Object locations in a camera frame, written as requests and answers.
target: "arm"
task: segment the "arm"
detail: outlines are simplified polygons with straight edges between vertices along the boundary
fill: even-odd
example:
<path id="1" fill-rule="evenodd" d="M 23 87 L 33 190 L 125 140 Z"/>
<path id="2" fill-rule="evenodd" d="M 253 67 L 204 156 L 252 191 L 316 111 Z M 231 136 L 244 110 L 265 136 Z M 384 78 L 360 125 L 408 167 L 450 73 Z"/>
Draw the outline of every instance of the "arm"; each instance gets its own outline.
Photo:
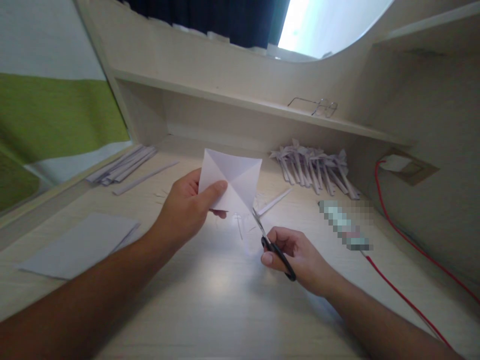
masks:
<path id="1" fill-rule="evenodd" d="M 219 181 L 198 194 L 199 179 L 197 169 L 173 184 L 138 241 L 0 323 L 0 358 L 91 357 L 127 302 L 200 230 L 227 188 Z"/>
<path id="2" fill-rule="evenodd" d="M 325 297 L 374 358 L 461 359 L 445 344 L 342 277 L 302 232 L 274 227 L 268 238 L 285 253 L 298 282 L 309 292 Z M 265 251 L 261 262 L 269 268 L 287 271 L 273 252 Z"/>

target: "shelf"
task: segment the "shelf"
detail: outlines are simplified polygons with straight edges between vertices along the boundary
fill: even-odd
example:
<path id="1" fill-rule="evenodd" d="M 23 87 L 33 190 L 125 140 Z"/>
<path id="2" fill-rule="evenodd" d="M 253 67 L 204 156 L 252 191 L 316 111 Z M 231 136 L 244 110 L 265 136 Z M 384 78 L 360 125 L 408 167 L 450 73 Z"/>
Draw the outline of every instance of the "shelf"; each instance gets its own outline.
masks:
<path id="1" fill-rule="evenodd" d="M 480 1 L 392 30 L 376 44 L 418 55 L 480 53 Z"/>
<path id="2" fill-rule="evenodd" d="M 415 142 L 411 139 L 390 135 L 385 132 L 362 126 L 350 121 L 335 118 L 325 118 L 321 116 L 312 116 L 310 115 L 310 113 L 307 113 L 305 111 L 297 110 L 278 103 L 227 94 L 225 92 L 220 93 L 218 91 L 210 89 L 199 89 L 118 69 L 112 69 L 112 71 L 115 78 L 119 80 L 147 85 L 150 87 L 164 89 L 175 93 L 190 95 L 205 100 L 211 100 L 214 102 L 238 106 L 241 108 L 255 110 L 265 114 L 276 115 L 282 118 L 292 119 L 299 122 L 309 123 L 350 134 L 361 135 L 367 138 L 378 139 L 393 144 L 404 146 L 411 146 L 415 144 Z"/>

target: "desk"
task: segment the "desk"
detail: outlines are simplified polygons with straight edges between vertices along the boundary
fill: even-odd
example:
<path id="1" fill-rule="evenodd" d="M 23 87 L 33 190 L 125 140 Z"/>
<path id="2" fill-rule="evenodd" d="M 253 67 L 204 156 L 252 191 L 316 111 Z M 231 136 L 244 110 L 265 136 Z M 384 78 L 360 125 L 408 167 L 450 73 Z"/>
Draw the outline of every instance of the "desk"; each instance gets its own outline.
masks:
<path id="1" fill-rule="evenodd" d="M 92 188 L 33 231 L 0 252 L 0 318 L 19 311 L 63 282 L 14 269 L 91 212 L 138 219 L 140 232 L 155 221 L 173 182 L 202 164 L 204 148 L 263 158 L 256 205 L 261 208 L 290 186 L 268 155 L 213 143 L 166 137 L 158 154 L 123 184 L 174 160 L 180 163 L 121 196 L 115 186 Z M 325 259 L 347 279 L 407 320 L 430 332 L 378 276 L 358 251 L 342 245 L 319 214 L 325 192 L 299 185 L 269 210 L 268 231 L 279 225 L 303 231 Z M 360 202 L 337 190 L 335 199 L 354 216 L 373 244 L 372 259 L 437 326 L 463 356 L 480 357 L 480 309 L 449 278 L 422 259 L 374 210 L 361 215 Z M 287 358 L 367 357 L 333 308 L 321 298 L 264 268 L 260 230 L 252 218 L 209 215 L 200 233 L 153 278 L 124 315 L 98 359 L 188 357 Z"/>

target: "electrical socket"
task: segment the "electrical socket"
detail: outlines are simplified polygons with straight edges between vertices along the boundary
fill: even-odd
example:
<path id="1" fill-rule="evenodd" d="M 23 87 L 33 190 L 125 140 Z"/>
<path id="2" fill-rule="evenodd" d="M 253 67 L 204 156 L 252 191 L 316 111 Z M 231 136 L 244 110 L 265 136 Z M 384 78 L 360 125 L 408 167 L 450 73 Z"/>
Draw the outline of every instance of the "electrical socket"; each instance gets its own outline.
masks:
<path id="1" fill-rule="evenodd" d="M 438 167 L 394 147 L 388 150 L 382 158 L 390 155 L 398 155 L 411 160 L 411 163 L 401 171 L 392 172 L 397 178 L 400 178 L 411 186 L 417 185 L 440 170 Z"/>

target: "red cable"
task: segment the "red cable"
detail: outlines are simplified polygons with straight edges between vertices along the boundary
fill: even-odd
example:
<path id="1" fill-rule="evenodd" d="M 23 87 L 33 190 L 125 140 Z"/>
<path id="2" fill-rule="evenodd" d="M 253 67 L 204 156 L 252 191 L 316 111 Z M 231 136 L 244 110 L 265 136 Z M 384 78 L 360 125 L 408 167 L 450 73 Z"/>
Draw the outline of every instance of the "red cable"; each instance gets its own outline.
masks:
<path id="1" fill-rule="evenodd" d="M 452 346 L 449 344 L 449 342 L 447 341 L 447 339 L 444 338 L 444 336 L 440 333 L 440 331 L 435 327 L 435 325 L 433 325 L 430 320 L 427 319 L 427 317 L 410 301 L 408 300 L 405 295 L 403 295 L 400 290 L 398 290 L 395 285 L 393 285 L 386 277 L 385 275 L 382 274 L 382 272 L 379 270 L 379 268 L 375 265 L 374 261 L 370 258 L 370 256 L 368 255 L 364 255 L 365 258 L 368 260 L 368 262 L 373 266 L 373 268 L 376 270 L 376 272 L 382 277 L 383 280 L 386 281 L 386 283 L 388 285 L 390 285 L 390 287 L 395 290 L 395 292 L 400 295 L 400 297 L 408 304 L 410 305 L 410 307 L 415 310 L 417 312 L 418 315 L 420 315 L 420 317 L 422 319 L 424 319 L 428 325 L 432 328 L 433 331 L 436 332 L 436 334 L 440 337 L 440 339 L 443 340 L 443 342 L 450 348 L 453 350 Z"/>
<path id="2" fill-rule="evenodd" d="M 464 288 L 466 290 L 467 293 L 470 294 L 470 296 L 472 298 L 475 299 L 475 301 L 477 303 L 480 304 L 480 299 L 478 297 L 475 296 L 475 294 L 468 288 L 464 285 L 463 282 L 461 282 L 459 279 L 457 279 L 457 277 L 455 277 L 455 275 L 453 275 L 450 271 L 448 271 L 445 267 L 443 267 L 442 265 L 440 265 L 438 262 L 436 262 L 435 260 L 433 260 L 430 256 L 428 256 L 428 254 L 423 251 L 422 249 L 420 249 L 417 245 L 415 245 L 413 242 L 411 242 L 396 226 L 395 224 L 392 222 L 392 220 L 390 219 L 390 216 L 389 216 L 389 213 L 387 212 L 387 209 L 385 208 L 385 204 L 384 204 L 384 200 L 382 198 L 382 190 L 380 189 L 380 182 L 379 182 L 379 166 L 381 163 L 385 163 L 385 160 L 382 160 L 382 161 L 378 161 L 375 165 L 375 182 L 376 182 L 376 188 L 378 190 L 378 197 L 380 198 L 380 204 L 381 204 L 381 208 L 383 209 L 383 213 L 385 214 L 385 217 L 386 219 L 388 220 L 388 222 L 390 223 L 391 227 L 395 229 L 395 231 L 397 233 L 400 234 L 400 236 L 402 238 L 404 238 L 411 246 L 413 246 L 420 254 L 422 254 L 424 257 L 426 257 L 428 260 L 430 260 L 432 263 L 434 263 L 436 266 L 438 266 L 441 270 L 443 270 L 443 272 L 445 274 L 447 274 L 449 277 L 451 277 L 453 280 L 455 280 L 455 282 L 460 285 L 462 288 Z"/>

